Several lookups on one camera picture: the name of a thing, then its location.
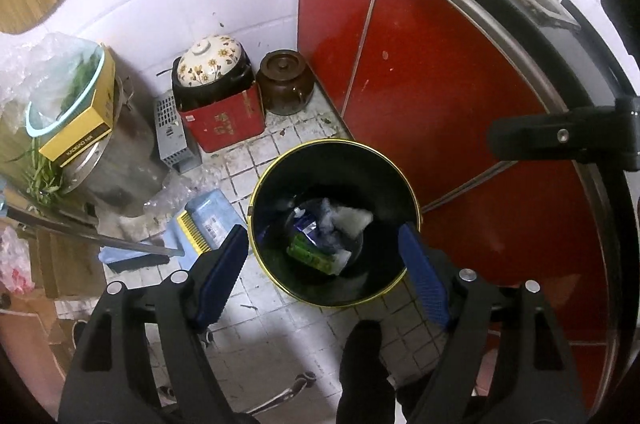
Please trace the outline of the green crushed carton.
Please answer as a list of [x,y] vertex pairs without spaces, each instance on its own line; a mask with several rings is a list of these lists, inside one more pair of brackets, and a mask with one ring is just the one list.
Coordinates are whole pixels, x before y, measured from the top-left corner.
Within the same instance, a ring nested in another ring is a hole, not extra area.
[[322,251],[303,233],[296,233],[286,249],[286,254],[304,265],[327,275],[339,275],[352,258],[350,251],[339,249]]

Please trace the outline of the purple tube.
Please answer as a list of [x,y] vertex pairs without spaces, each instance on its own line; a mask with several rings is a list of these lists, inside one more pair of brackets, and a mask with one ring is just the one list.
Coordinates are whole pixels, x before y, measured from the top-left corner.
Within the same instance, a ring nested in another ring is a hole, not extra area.
[[286,222],[286,229],[292,241],[304,242],[318,249],[329,248],[319,227],[318,217],[309,208],[294,207]]

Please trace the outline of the black trash bin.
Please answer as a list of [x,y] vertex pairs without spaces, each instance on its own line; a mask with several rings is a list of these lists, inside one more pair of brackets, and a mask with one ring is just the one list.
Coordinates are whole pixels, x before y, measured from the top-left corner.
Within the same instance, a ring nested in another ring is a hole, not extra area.
[[300,144],[259,178],[248,204],[250,243],[280,290],[318,307],[346,308],[390,292],[406,273],[403,225],[420,206],[401,170],[367,145]]

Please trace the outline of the red cabinet door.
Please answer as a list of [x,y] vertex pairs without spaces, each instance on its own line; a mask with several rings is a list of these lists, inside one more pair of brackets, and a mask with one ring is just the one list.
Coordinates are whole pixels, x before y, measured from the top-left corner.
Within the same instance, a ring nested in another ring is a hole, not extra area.
[[487,146],[496,119],[544,109],[521,74],[447,0],[299,0],[298,46],[354,138],[408,178],[427,244],[491,283],[541,285],[595,406],[610,304],[582,181],[569,162],[499,170]]

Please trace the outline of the metal bucket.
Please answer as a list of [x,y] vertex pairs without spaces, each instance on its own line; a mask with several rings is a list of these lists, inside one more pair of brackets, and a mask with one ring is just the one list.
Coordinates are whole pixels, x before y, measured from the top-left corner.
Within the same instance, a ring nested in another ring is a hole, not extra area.
[[127,218],[163,188],[168,167],[157,155],[154,130],[132,103],[128,84],[114,82],[114,128],[63,168],[62,193]]

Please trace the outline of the white crumpled tissue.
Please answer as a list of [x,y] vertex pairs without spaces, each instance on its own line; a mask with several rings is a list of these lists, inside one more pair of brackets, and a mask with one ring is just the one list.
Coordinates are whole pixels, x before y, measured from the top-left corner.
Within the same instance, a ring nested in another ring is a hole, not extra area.
[[349,239],[357,239],[373,221],[373,215],[367,210],[334,205],[328,199],[324,199],[321,206],[322,227],[326,231],[340,231]]

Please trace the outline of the grey perforated box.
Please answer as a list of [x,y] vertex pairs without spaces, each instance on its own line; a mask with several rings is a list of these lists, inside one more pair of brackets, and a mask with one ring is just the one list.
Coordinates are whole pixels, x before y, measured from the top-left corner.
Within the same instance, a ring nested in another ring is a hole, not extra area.
[[202,163],[198,144],[183,124],[171,91],[154,100],[154,125],[160,160],[176,173],[187,173]]

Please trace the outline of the yellow black box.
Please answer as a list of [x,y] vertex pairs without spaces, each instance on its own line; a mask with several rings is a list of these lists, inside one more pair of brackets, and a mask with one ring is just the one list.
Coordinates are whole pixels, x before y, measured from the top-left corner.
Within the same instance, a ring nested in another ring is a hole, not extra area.
[[39,154],[60,167],[109,135],[114,127],[115,62],[103,44],[96,55],[94,74],[62,114],[62,123],[38,138]]

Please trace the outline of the red box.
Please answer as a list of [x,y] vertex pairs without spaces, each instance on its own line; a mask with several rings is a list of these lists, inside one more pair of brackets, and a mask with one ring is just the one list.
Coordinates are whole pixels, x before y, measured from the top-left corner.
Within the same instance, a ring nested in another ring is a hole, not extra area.
[[266,112],[256,82],[230,98],[180,112],[180,116],[205,153],[261,135],[266,128]]

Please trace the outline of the clear plastic bag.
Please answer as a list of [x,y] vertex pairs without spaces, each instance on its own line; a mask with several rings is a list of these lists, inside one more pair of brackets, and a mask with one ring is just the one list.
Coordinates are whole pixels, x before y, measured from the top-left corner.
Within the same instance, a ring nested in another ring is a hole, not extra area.
[[35,138],[58,131],[88,100],[105,60],[102,44],[64,34],[3,49],[1,124]]

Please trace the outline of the brown ceramic jar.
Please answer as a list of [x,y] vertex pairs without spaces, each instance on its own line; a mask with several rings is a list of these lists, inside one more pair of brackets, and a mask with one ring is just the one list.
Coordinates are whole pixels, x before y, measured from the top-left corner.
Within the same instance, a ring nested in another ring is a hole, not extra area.
[[265,109],[279,116],[299,113],[314,93],[314,73],[294,50],[269,52],[260,62],[256,81]]

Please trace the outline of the floral lid black pot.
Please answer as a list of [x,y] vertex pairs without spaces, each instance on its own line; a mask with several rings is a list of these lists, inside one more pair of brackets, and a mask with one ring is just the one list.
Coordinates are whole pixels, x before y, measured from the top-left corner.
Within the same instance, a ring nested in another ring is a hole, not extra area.
[[198,40],[172,63],[172,92],[181,113],[231,98],[254,81],[246,51],[228,35]]

